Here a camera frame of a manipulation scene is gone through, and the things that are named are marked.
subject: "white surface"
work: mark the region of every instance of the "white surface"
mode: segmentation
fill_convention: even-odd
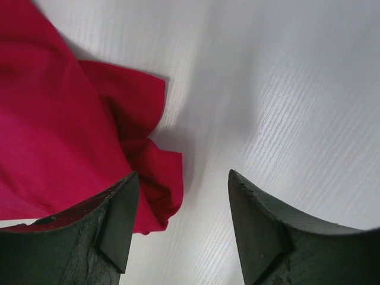
[[[166,232],[132,239],[121,284],[243,284],[237,169],[322,219],[380,225],[380,2],[38,0],[80,57],[170,78],[155,142],[185,155]]]

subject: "red cloth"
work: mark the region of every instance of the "red cloth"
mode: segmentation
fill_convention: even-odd
[[[164,81],[76,60],[29,0],[0,7],[0,219],[56,213],[136,170],[134,232],[164,230],[183,197],[181,154],[147,138]]]

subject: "crumpled fabric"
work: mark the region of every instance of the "crumpled fabric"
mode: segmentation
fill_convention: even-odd
[[[134,233],[164,230],[183,198],[181,154],[147,138],[165,81],[77,60],[29,0],[0,7],[0,220],[57,213],[137,171]]]

